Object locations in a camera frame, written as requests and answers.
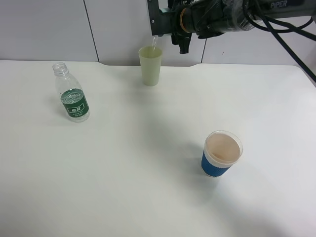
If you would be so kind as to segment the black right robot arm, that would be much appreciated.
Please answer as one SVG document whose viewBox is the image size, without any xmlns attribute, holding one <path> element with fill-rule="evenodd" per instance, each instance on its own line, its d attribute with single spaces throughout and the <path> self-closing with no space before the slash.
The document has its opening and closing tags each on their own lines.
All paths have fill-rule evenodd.
<svg viewBox="0 0 316 237">
<path fill-rule="evenodd" d="M 167 6 L 175 13 L 171 39 L 180 47 L 180 54 L 187 54 L 192 34 L 199 39 L 220 36 L 226 32 L 249 31 L 257 28 L 268 31 L 259 25 L 262 14 L 266 20 L 279 26 L 279 34 L 295 32 L 311 40 L 315 36 L 304 32 L 310 22 L 294 27 L 282 23 L 280 18 L 309 16 L 316 19 L 314 0 L 169 0 Z"/>
</svg>

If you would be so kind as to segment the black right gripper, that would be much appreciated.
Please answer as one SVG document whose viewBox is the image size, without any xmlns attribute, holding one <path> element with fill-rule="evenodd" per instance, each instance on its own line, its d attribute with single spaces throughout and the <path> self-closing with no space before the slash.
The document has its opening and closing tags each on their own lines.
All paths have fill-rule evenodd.
<svg viewBox="0 0 316 237">
<path fill-rule="evenodd" d="M 180 54 L 188 54 L 192 33 L 195 33 L 191 6 L 193 0 L 171 0 L 170 9 L 174 13 L 171 35 L 173 45 L 178 45 Z"/>
</svg>

